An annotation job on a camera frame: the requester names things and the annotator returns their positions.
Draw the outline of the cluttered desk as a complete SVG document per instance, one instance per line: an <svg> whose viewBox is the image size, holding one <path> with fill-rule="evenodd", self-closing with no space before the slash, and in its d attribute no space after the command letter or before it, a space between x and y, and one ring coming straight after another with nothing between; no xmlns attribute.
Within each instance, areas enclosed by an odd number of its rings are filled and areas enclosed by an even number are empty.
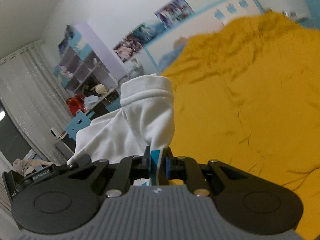
<svg viewBox="0 0 320 240"><path fill-rule="evenodd" d="M101 97L89 96L84 98L84 105L87 105L85 115L90 120L96 119L102 115L110 113L120 108L120 90L119 88L110 89L105 95ZM58 136L55 143L55 148L66 158L69 159L75 152L76 141L71 139L64 130Z"/></svg>

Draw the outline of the white sheer curtain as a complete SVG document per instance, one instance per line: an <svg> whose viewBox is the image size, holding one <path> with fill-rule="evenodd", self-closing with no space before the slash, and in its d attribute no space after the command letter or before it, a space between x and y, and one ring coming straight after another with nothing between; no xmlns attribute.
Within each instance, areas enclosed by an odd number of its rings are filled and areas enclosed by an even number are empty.
<svg viewBox="0 0 320 240"><path fill-rule="evenodd" d="M42 45L33 42L1 59L1 102L31 148L42 159L63 164L67 158L50 130L64 131L72 115Z"/></svg>

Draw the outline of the anime wall posters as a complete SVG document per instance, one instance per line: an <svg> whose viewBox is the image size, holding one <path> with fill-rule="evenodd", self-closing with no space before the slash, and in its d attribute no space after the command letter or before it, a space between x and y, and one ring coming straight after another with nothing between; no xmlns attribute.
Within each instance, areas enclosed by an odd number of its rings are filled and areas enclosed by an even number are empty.
<svg viewBox="0 0 320 240"><path fill-rule="evenodd" d="M148 43L193 14L186 0L172 0L155 12L155 19L141 23L122 38L113 51L125 63Z"/></svg>

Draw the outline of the red bag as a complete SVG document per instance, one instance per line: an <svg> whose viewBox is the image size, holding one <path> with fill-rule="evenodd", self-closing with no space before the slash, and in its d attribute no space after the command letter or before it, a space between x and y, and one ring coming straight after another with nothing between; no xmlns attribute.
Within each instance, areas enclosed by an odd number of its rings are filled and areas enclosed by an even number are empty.
<svg viewBox="0 0 320 240"><path fill-rule="evenodd" d="M85 113L86 109L84 106L84 98L85 97L83 95L76 94L74 97L68 98L66 100L66 105L68 106L73 116L76 116L78 111Z"/></svg>

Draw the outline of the blue white bookshelf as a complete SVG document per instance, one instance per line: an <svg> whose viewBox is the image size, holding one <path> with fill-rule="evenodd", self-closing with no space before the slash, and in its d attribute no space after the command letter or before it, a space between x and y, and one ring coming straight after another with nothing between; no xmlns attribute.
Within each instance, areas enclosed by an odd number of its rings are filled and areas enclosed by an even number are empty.
<svg viewBox="0 0 320 240"><path fill-rule="evenodd" d="M67 25L58 49L60 62L54 75L71 95L80 94L88 83L113 88L127 77L127 71L86 22Z"/></svg>

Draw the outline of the white printed t-shirt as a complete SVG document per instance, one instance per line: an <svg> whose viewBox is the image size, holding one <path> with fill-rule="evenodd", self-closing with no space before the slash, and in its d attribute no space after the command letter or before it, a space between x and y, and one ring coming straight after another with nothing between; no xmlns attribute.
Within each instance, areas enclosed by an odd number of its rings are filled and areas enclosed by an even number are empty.
<svg viewBox="0 0 320 240"><path fill-rule="evenodd" d="M95 118L76 134L71 164L83 155L91 161L107 159L119 163L133 155L151 154L151 185L160 184L163 153L172 141L174 94L171 81L157 74L136 77L121 85L121 107Z"/></svg>

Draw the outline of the blue pillow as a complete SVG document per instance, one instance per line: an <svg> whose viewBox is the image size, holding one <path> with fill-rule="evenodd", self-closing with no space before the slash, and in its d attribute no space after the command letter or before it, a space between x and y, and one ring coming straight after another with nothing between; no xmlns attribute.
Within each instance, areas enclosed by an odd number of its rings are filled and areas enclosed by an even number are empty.
<svg viewBox="0 0 320 240"><path fill-rule="evenodd" d="M159 72L164 72L180 55L188 43L188 38L180 37L173 44L173 49L164 54L158 64Z"/></svg>

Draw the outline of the blue smiley chair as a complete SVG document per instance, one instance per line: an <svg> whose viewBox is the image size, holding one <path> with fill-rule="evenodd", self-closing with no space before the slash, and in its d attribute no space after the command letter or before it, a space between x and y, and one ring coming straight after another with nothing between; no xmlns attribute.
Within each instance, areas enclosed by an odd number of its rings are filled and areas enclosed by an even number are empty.
<svg viewBox="0 0 320 240"><path fill-rule="evenodd" d="M76 134L81 129L88 127L91 124L90 118L83 112L77 113L77 115L71 120L71 122L65 127L65 131L68 136L76 141Z"/></svg>

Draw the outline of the mustard yellow bed cover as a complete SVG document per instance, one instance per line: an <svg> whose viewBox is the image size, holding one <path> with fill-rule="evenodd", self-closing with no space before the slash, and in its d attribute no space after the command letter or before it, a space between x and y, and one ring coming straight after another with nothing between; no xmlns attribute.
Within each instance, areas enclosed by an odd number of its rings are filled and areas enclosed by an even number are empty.
<svg viewBox="0 0 320 240"><path fill-rule="evenodd" d="M175 155L217 159L287 187L297 232L319 235L319 30L275 12L189 38L163 72L174 90Z"/></svg>

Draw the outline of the white blue apple headboard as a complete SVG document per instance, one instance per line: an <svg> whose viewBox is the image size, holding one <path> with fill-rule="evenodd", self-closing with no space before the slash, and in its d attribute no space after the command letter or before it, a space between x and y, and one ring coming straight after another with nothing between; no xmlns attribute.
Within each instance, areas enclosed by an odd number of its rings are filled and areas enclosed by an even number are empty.
<svg viewBox="0 0 320 240"><path fill-rule="evenodd" d="M209 4L144 47L140 60L146 74L159 73L161 58L174 50L174 43L179 38L219 32L236 18L262 13L263 8L258 0L218 0Z"/></svg>

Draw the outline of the blue bedside table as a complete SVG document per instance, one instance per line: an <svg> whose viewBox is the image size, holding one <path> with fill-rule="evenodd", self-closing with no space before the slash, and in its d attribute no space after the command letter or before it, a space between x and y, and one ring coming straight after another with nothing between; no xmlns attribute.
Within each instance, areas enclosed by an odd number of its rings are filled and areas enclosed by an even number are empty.
<svg viewBox="0 0 320 240"><path fill-rule="evenodd" d="M292 21L300 24L304 28L313 28L314 23L311 18L305 15L298 15L295 11L282 11L282 14Z"/></svg>

